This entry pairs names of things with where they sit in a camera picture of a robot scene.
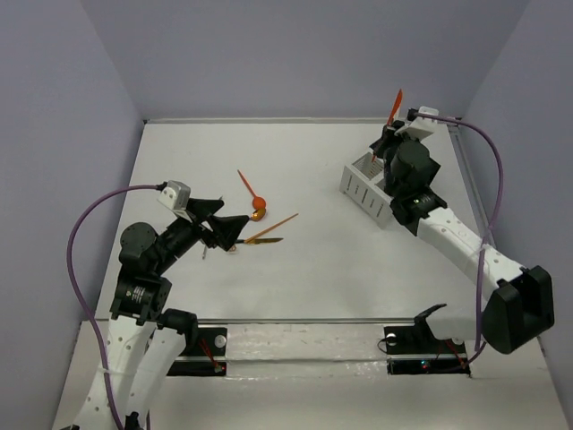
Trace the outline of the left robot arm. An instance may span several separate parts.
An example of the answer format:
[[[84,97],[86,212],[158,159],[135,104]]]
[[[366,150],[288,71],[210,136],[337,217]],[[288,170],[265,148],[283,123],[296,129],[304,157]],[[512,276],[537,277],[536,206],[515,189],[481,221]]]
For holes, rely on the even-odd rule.
[[[72,429],[145,429],[153,397],[180,354],[193,351],[195,314],[166,308],[172,284],[165,272],[196,243],[229,251],[247,215],[217,216],[220,199],[193,199],[172,185],[159,202],[175,220],[159,234],[132,224],[120,237],[119,262],[107,334],[96,331],[100,364]]]

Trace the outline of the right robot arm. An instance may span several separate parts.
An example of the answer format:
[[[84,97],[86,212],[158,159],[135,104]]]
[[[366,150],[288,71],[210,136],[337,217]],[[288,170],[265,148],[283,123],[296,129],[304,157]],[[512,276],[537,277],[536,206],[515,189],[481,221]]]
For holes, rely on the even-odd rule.
[[[395,220],[432,246],[475,282],[476,314],[456,322],[438,318],[440,305],[423,311],[412,329],[423,351],[444,340],[486,342],[510,354],[555,323],[552,278],[541,266],[527,268],[486,244],[432,189],[440,169],[411,125],[384,125],[371,145],[383,165],[383,191]]]

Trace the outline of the gold metal knife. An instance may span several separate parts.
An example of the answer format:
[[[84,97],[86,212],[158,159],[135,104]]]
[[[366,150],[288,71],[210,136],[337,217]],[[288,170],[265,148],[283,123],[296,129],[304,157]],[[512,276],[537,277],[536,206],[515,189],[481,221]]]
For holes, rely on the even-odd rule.
[[[235,245],[267,245],[274,244],[284,240],[283,237],[258,237],[253,240],[237,239]]]

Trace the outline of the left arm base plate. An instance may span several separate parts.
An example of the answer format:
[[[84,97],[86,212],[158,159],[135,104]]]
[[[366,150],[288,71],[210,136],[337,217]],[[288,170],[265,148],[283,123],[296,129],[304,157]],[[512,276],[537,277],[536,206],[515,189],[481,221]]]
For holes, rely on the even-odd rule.
[[[227,375],[227,327],[199,326],[198,338],[171,365],[171,377],[224,377]]]

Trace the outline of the gold chopstick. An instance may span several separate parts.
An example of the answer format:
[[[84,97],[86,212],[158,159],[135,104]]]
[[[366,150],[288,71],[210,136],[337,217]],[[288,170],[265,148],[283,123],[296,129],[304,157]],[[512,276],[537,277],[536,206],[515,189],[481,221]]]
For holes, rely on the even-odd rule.
[[[289,217],[287,217],[287,218],[285,218],[285,219],[282,219],[280,222],[278,222],[278,223],[276,223],[276,224],[274,224],[274,225],[272,225],[272,226],[270,226],[270,227],[267,227],[267,228],[263,229],[262,231],[256,233],[256,234],[253,235],[253,236],[248,237],[247,239],[244,240],[244,242],[245,242],[245,243],[251,243],[251,242],[254,241],[255,239],[258,239],[259,237],[262,237],[262,236],[264,236],[265,234],[267,234],[267,233],[269,233],[269,232],[275,230],[276,228],[278,228],[278,227],[280,227],[280,226],[286,224],[288,221],[290,221],[291,219],[296,218],[298,215],[299,215],[299,213],[295,213],[295,214],[293,214],[293,215],[291,215],[291,216],[289,216]]]

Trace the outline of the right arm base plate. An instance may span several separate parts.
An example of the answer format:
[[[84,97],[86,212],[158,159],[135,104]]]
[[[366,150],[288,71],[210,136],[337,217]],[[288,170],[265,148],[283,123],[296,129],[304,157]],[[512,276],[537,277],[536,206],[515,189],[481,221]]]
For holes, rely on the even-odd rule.
[[[436,340],[414,325],[386,326],[377,348],[390,375],[471,374],[464,345]]]

